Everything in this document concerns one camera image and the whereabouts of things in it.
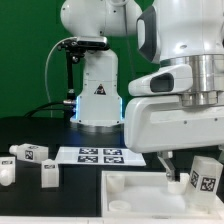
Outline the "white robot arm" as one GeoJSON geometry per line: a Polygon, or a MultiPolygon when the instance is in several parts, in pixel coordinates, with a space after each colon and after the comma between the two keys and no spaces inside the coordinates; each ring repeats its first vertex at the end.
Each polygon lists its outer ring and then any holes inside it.
{"type": "Polygon", "coordinates": [[[154,0],[147,9],[135,0],[65,0],[61,21],[85,60],[73,124],[123,125],[138,153],[224,144],[224,0],[154,0]],[[106,39],[130,34],[159,69],[131,81],[124,104],[106,39]]]}

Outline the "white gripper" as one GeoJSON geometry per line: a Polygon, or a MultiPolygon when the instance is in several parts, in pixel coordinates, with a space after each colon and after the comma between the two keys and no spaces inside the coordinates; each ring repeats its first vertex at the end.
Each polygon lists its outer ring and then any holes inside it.
{"type": "Polygon", "coordinates": [[[136,153],[158,152],[173,182],[169,150],[224,144],[224,106],[183,108],[177,95],[134,98],[125,111],[124,141],[136,153]]]}

